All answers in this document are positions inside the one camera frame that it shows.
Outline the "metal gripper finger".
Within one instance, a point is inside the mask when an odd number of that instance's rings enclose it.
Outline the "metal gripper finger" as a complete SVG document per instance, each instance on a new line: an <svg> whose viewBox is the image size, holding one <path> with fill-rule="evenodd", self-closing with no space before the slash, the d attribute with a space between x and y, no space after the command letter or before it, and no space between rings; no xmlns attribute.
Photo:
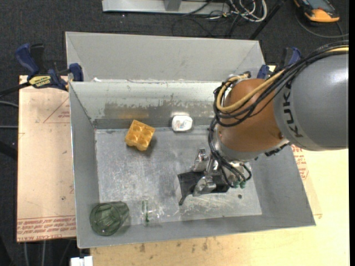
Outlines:
<svg viewBox="0 0 355 266"><path fill-rule="evenodd" d="M207 168L209 162L209 154L207 153L206 148L199 148L197 155L195 157L194 163L191 167L192 172L203 172Z"/></svg>
<svg viewBox="0 0 355 266"><path fill-rule="evenodd" d="M203 176L196 183L193 196L201 196L211 193L216 188L216 183L212 180L212 177Z"/></svg>

